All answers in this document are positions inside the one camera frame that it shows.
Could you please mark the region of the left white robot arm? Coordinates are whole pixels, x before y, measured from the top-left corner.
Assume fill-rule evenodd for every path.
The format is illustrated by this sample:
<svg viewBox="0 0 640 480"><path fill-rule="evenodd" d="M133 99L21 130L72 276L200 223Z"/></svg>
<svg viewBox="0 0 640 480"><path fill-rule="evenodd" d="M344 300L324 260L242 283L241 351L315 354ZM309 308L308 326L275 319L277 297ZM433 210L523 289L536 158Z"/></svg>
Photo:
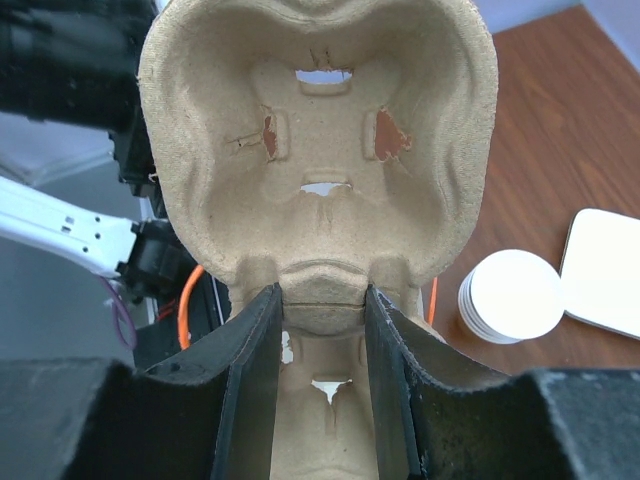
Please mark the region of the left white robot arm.
<svg viewBox="0 0 640 480"><path fill-rule="evenodd" d="M166 216L136 80L157 13L152 1L2 3L2 110L105 131L121 182L151 200L153 216L101 214L6 179L1 234L116 280L136 297L171 299L194 260Z"/></svg>

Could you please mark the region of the beige paper takeout bag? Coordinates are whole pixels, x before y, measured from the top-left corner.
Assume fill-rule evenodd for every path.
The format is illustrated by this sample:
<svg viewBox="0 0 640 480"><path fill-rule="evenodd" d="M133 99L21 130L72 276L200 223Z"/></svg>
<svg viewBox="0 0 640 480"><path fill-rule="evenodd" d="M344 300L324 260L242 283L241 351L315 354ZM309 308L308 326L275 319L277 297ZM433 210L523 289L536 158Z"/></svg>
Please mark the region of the beige paper takeout bag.
<svg viewBox="0 0 640 480"><path fill-rule="evenodd" d="M180 339L195 342L238 315L263 287L279 284L283 301L283 331L294 353L319 345L334 351L340 344L364 344L365 296L374 285L401 309L409 320L432 335L424 320L421 289L412 281L402 258L380 258L368 270L344 262L306 262L280 273L269 262L250 265L241 275L243 285L231 289L211 280L196 267L179 298L177 328Z"/></svg>

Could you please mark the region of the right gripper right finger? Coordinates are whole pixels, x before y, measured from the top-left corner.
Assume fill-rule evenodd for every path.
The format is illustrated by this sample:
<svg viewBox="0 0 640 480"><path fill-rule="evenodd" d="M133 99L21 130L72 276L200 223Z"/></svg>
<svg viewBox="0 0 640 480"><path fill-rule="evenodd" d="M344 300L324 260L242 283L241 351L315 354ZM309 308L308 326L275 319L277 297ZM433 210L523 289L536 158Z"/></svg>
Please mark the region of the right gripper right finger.
<svg viewBox="0 0 640 480"><path fill-rule="evenodd" d="M378 473L383 479L635 479L639 374L534 369L509 376L365 298Z"/></svg>

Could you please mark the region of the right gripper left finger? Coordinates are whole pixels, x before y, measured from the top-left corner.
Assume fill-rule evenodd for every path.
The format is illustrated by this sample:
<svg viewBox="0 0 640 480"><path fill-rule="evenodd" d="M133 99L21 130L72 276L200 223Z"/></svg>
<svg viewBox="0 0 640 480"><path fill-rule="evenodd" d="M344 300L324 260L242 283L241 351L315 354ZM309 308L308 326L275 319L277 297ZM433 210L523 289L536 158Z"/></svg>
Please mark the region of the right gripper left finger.
<svg viewBox="0 0 640 480"><path fill-rule="evenodd" d="M5 479L266 479L282 292L147 370L107 359L1 365Z"/></svg>

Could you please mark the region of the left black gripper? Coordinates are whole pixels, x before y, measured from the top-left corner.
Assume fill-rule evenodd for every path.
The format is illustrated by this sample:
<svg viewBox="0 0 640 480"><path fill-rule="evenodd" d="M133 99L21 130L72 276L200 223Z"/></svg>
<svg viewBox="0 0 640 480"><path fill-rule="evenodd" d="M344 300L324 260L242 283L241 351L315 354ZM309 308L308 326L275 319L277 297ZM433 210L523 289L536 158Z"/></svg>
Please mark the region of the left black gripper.
<svg viewBox="0 0 640 480"><path fill-rule="evenodd" d="M156 193L136 78L153 1L4 1L1 109L108 133L119 179Z"/></svg>

